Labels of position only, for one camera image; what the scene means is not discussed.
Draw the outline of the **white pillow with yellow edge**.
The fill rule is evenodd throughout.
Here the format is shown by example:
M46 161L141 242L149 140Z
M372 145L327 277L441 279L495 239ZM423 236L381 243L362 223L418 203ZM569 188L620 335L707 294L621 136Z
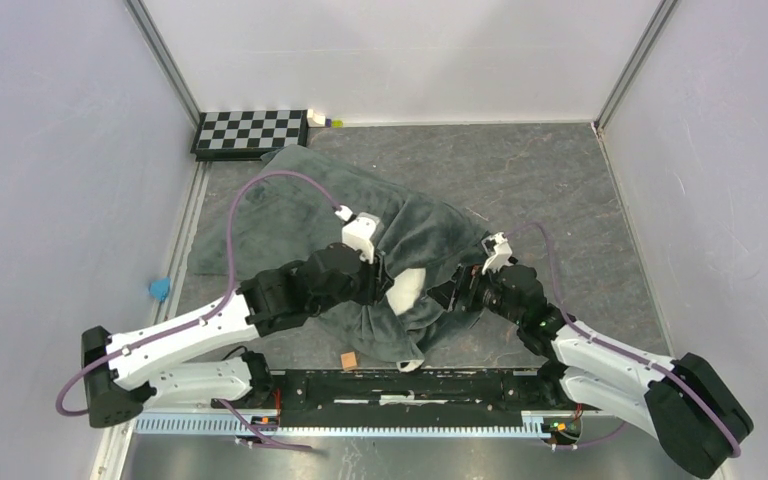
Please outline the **white pillow with yellow edge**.
M388 305L396 316L410 310L423 293L426 270L408 268L399 273L385 293Z

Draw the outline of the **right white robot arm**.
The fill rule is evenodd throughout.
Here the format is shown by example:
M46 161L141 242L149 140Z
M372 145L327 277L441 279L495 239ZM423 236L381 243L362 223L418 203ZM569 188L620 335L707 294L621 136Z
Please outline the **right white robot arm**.
M712 365L611 340L552 304L533 268L461 266L428 295L448 311L487 310L517 327L525 348L546 358L537 382L551 408L595 407L649 434L687 473L710 478L754 422Z

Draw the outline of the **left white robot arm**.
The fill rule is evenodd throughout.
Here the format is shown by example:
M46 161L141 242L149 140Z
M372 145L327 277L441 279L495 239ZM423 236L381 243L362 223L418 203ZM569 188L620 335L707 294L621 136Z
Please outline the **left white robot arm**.
M334 243L162 324L120 334L89 329L82 335L89 424L112 427L146 409L194 403L266 406L275 382L262 354L245 351L214 362L198 356L299 328L343 303L375 305L393 284L380 254L366 258Z

